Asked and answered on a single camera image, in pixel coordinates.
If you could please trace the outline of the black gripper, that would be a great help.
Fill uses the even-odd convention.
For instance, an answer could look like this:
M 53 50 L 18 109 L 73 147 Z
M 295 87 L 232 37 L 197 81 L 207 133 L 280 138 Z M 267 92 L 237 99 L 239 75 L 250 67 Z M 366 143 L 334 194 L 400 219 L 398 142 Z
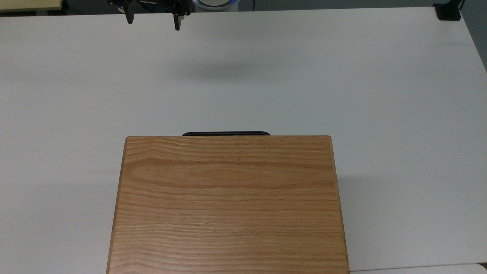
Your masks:
M 191 14 L 190 0 L 108 0 L 108 5 L 115 6 L 124 13 L 129 24 L 134 21 L 132 4 L 137 3 L 149 13 L 171 13 L 173 14 L 175 30 L 181 28 L 182 16 Z

